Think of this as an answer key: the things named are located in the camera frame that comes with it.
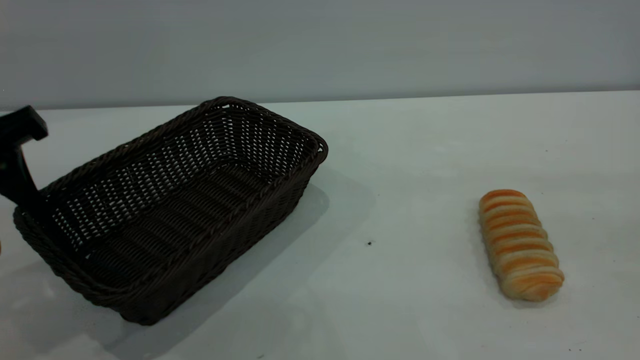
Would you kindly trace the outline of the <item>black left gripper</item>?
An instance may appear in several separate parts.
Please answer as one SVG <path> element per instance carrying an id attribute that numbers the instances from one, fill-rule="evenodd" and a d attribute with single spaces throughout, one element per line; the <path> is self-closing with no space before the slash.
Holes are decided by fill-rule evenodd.
<path id="1" fill-rule="evenodd" d="M 22 146 L 49 135 L 45 120 L 32 105 L 0 117 L 0 193 L 33 217 L 45 210 L 45 200 L 35 186 Z"/>

